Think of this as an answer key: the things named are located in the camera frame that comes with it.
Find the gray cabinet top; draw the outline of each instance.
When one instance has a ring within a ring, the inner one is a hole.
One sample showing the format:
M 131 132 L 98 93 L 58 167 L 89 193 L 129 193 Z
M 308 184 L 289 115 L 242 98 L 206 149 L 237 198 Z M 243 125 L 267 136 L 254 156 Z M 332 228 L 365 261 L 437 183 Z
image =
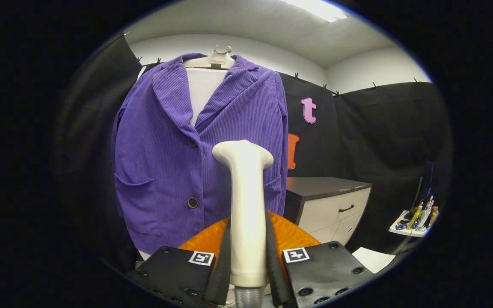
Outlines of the gray cabinet top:
M 372 187 L 371 183 L 332 177 L 287 178 L 287 194 L 301 201 L 332 197 Z

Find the ceiling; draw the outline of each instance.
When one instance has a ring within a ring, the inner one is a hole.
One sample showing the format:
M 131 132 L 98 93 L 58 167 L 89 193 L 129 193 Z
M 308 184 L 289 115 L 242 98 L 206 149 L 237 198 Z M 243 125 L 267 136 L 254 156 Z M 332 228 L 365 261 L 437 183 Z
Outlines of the ceiling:
M 125 29 L 129 44 L 181 34 L 229 35 L 295 53 L 322 68 L 351 56 L 397 45 L 345 12 L 328 23 L 279 0 L 182 0 Z

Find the purple corduroy jacket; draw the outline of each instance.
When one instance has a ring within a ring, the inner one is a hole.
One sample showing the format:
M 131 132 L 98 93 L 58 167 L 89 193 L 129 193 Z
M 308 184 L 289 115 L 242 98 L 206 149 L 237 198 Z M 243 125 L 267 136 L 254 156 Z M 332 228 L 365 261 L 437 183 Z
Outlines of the purple corduroy jacket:
M 243 140 L 268 150 L 266 209 L 282 215 L 288 170 L 288 118 L 278 73 L 233 55 L 195 125 L 181 55 L 143 74 L 112 131 L 118 212 L 136 248 L 178 247 L 231 214 L 231 175 L 212 156 L 219 142 Z

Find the white handle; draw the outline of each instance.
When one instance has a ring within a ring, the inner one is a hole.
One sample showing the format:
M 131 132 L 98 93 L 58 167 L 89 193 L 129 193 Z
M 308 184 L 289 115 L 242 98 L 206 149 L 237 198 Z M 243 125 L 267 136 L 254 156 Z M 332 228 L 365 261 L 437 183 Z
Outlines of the white handle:
M 214 146 L 213 156 L 231 172 L 231 284 L 264 287 L 264 169 L 273 164 L 273 156 L 247 140 L 220 142 Z

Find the drawer handle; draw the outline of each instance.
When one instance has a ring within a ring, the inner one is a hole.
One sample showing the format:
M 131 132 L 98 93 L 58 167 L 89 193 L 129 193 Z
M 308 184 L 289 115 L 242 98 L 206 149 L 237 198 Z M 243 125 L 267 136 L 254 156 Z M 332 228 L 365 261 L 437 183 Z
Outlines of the drawer handle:
M 338 210 L 338 212 L 340 212 L 340 213 L 341 213 L 341 212 L 345 212 L 345 211 L 347 211 L 347 210 L 352 209 L 354 206 L 355 206 L 354 204 L 351 204 L 351 207 L 350 207 L 350 208 L 348 208 L 348 209 L 339 209 L 339 210 Z

